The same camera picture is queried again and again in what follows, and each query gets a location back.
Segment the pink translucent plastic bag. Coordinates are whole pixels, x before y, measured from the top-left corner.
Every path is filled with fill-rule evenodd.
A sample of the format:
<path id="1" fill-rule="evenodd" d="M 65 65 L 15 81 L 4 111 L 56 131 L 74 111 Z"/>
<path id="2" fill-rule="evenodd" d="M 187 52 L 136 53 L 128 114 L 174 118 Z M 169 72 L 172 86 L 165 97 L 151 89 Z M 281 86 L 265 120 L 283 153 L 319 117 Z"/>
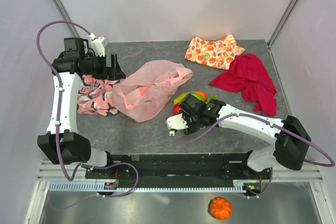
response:
<path id="1" fill-rule="evenodd" d="M 192 70 L 180 63 L 149 61 L 114 86 L 113 105 L 137 122 L 151 120 L 170 101 L 178 87 L 192 76 Z"/>

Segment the pink navy patterned cloth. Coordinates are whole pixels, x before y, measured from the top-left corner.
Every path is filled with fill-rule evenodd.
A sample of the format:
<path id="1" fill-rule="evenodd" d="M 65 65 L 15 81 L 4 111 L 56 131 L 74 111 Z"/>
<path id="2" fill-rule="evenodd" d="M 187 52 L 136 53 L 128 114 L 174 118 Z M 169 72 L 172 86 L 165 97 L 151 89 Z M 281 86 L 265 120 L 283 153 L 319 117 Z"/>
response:
<path id="1" fill-rule="evenodd" d="M 113 105 L 113 87 L 120 80 L 100 80 L 90 75 L 82 77 L 77 96 L 77 112 L 80 114 L 100 114 L 112 116 L 118 113 Z"/>

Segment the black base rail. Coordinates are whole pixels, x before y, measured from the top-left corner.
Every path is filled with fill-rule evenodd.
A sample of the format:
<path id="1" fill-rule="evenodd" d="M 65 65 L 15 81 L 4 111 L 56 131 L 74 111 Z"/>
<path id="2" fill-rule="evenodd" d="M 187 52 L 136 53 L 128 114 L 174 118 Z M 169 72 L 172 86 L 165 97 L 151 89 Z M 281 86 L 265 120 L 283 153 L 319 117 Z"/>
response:
<path id="1" fill-rule="evenodd" d="M 225 187 L 235 180 L 268 180 L 270 167 L 255 172 L 246 154 L 108 155 L 107 163 L 87 168 L 87 179 L 117 178 L 120 187 Z"/>

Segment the orange fake pumpkin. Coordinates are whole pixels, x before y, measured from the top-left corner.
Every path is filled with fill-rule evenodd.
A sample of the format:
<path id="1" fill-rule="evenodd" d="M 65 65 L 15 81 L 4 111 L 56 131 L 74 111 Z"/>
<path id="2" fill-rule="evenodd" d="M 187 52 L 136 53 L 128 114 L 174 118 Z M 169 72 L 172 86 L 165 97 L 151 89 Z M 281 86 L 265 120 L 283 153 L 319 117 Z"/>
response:
<path id="1" fill-rule="evenodd" d="M 223 197 L 213 198 L 209 203 L 209 213 L 215 219 L 226 220 L 232 214 L 232 205 Z"/>

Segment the red cloth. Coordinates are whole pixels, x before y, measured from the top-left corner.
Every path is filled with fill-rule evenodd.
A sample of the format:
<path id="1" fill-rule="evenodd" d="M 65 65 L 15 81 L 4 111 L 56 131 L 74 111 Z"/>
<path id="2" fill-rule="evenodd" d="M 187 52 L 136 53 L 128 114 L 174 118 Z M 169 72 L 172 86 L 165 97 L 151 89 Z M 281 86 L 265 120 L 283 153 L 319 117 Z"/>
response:
<path id="1" fill-rule="evenodd" d="M 255 104 L 256 112 L 268 116 L 277 114 L 276 87 L 256 55 L 237 56 L 229 69 L 219 74 L 209 85 L 229 92 L 240 92 L 245 101 Z"/>

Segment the orange fake orange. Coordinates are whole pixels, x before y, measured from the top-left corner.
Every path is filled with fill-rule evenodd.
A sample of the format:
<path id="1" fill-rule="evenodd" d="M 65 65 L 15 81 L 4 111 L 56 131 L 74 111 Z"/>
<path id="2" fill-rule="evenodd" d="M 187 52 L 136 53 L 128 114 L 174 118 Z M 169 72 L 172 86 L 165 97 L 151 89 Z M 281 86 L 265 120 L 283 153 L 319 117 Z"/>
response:
<path id="1" fill-rule="evenodd" d="M 207 95 L 206 95 L 205 92 L 203 92 L 203 91 L 196 91 L 196 93 L 199 94 L 199 95 L 201 95 L 203 97 L 203 99 L 205 99 L 205 100 L 207 99 Z"/>

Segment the green fake apple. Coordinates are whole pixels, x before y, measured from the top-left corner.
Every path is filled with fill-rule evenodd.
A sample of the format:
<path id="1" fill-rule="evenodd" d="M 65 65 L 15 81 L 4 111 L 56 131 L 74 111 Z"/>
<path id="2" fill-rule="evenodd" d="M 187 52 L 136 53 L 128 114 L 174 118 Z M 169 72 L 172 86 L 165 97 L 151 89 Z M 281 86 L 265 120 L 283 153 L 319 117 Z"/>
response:
<path id="1" fill-rule="evenodd" d="M 190 95 L 194 96 L 195 98 L 197 98 L 200 101 L 204 101 L 203 96 L 201 94 L 197 93 L 197 92 L 190 93 Z"/>

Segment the right aluminium frame post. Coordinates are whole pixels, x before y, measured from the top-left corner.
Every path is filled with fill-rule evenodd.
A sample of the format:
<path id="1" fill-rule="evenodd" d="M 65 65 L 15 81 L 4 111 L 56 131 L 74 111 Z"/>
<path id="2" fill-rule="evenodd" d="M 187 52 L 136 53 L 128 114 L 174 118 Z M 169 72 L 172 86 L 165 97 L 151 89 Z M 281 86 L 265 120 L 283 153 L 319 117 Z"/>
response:
<path id="1" fill-rule="evenodd" d="M 280 35 L 281 31 L 285 27 L 287 21 L 289 20 L 291 14 L 295 10 L 297 4 L 299 3 L 300 0 L 290 0 L 287 7 L 285 8 L 279 22 L 275 26 L 275 29 L 273 30 L 268 42 L 267 46 L 270 49 L 276 42 L 278 36 Z"/>

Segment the green fake grape bunch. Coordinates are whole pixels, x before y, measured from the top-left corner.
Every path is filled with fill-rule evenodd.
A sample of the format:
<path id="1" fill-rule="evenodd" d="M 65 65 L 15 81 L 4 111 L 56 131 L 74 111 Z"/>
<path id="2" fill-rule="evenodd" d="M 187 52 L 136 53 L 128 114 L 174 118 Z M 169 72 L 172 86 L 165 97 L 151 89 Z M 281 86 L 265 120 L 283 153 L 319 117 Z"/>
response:
<path id="1" fill-rule="evenodd" d="M 190 94 L 192 92 L 184 92 L 184 93 L 181 93 L 178 97 L 176 97 L 174 100 L 173 100 L 173 103 L 174 104 L 177 104 L 177 103 L 180 103 L 188 94 Z M 217 95 L 210 95 L 210 96 L 207 96 L 207 99 L 205 100 L 204 99 L 204 102 L 208 102 L 209 100 L 211 99 L 217 99 L 218 96 Z"/>

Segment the red fake apple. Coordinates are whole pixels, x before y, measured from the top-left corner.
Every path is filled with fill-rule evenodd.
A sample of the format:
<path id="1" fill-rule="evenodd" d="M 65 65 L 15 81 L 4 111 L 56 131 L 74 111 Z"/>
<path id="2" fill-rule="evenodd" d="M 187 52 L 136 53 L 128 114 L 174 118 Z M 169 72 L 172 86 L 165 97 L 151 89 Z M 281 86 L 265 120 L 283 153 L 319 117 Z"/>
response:
<path id="1" fill-rule="evenodd" d="M 181 111 L 180 104 L 179 103 L 175 104 L 173 107 L 173 115 L 178 115 L 180 111 Z"/>

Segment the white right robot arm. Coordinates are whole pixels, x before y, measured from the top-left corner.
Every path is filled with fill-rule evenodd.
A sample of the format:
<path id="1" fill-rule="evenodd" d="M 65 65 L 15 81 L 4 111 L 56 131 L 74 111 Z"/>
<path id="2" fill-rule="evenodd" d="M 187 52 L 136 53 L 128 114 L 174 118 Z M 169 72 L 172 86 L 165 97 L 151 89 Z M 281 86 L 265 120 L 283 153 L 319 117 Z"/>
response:
<path id="1" fill-rule="evenodd" d="M 178 105 L 177 123 L 185 126 L 189 135 L 203 128 L 218 126 L 237 130 L 257 137 L 269 145 L 258 151 L 249 151 L 240 166 L 241 174 L 254 178 L 266 168 L 281 165 L 290 170 L 301 170 L 311 138 L 299 119 L 267 118 L 239 110 L 223 101 L 204 102 L 188 94 Z"/>

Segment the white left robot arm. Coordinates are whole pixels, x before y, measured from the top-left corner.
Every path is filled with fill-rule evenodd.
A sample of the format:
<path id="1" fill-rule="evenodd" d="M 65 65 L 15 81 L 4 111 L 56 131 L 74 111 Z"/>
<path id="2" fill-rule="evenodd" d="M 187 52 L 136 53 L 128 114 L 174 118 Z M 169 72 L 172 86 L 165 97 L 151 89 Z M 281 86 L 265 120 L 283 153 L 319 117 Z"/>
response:
<path id="1" fill-rule="evenodd" d="M 106 49 L 107 37 L 92 41 L 82 38 L 65 38 L 64 51 L 52 66 L 54 75 L 54 101 L 51 119 L 45 135 L 38 136 L 37 144 L 53 163 L 65 165 L 86 163 L 97 166 L 97 173 L 111 178 L 115 165 L 109 162 L 109 154 L 91 147 L 90 142 L 78 133 L 77 95 L 83 75 L 99 80 L 119 81 L 125 78 L 117 55 Z"/>

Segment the yellow floral cloth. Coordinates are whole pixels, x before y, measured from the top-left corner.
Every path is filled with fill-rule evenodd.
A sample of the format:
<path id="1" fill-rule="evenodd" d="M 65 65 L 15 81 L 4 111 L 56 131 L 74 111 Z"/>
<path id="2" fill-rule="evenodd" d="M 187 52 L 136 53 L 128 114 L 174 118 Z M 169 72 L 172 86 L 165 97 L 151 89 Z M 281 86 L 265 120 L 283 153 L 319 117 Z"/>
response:
<path id="1" fill-rule="evenodd" d="M 242 55 L 245 48 L 239 46 L 232 34 L 217 41 L 205 40 L 194 36 L 187 48 L 184 59 L 200 65 L 228 70 L 237 56 Z"/>

